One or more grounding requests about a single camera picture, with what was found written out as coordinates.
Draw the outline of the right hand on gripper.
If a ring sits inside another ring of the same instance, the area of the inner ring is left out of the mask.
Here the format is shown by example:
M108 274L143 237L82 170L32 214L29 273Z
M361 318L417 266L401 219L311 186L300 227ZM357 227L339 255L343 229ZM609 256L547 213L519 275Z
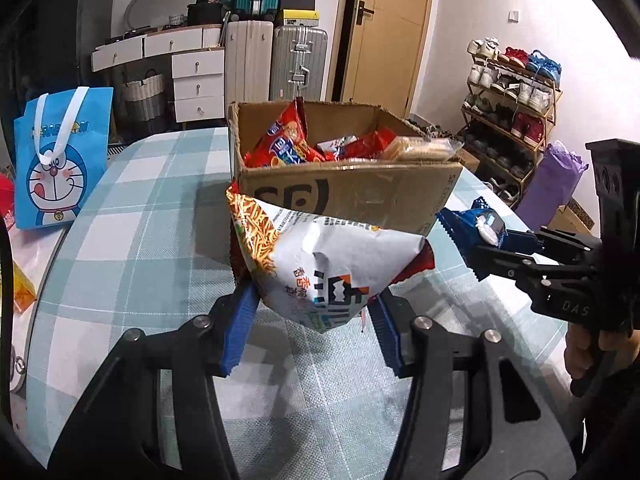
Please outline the right hand on gripper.
M626 333L601 332L598 346L603 352L614 354L613 370L623 370L631 366L639 355L639 332L634 330L630 336ZM582 378L594 364L594 353L590 350L592 337L584 326L568 324L565 335L566 348L564 362L567 373L572 379Z

